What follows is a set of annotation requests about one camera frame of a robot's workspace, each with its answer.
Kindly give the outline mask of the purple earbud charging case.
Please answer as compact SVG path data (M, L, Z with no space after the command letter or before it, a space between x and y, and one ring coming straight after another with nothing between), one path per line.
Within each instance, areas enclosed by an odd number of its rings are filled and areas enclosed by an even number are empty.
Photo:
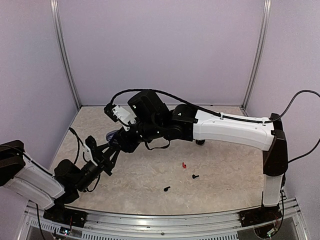
M112 130L108 132L105 136L105 139L109 145L117 145L118 144L118 130Z

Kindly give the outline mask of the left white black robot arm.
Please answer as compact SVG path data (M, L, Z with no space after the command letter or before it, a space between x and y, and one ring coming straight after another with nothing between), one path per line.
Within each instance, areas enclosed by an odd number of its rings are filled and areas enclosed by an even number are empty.
M0 185L49 210L57 221L70 218L64 207L79 198L80 192L97 180L102 172L112 175L120 149L109 144L91 143L84 147L88 162L77 167L69 159L62 160L53 173L27 155L24 143L14 140L0 146Z

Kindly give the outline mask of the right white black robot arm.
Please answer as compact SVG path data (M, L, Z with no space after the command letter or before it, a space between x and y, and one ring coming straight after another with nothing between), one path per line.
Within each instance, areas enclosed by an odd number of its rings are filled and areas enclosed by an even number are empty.
M148 144L163 138L167 141L184 140L222 141L254 147L262 151L263 191L262 206L256 210L256 218L266 222L275 212L288 169L288 146L281 118L247 117L224 114L205 109L181 100L173 110L160 99L161 91L135 89L128 101L129 110L108 103L105 114L122 127L110 140L113 147L123 152L135 151L139 143Z

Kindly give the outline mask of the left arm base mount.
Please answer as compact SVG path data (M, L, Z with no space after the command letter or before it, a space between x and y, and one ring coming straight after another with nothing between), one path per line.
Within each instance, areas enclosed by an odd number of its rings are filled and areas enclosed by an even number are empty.
M83 228L87 215L88 213L85 211L70 209L64 206L53 206L44 211L43 217L56 223Z

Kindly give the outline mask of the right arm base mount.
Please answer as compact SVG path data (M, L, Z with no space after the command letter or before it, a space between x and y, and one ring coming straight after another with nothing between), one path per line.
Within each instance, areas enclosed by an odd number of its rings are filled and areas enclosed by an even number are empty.
M278 205L274 207L260 206L253 209L242 210L238 214L242 228L275 221L282 217Z

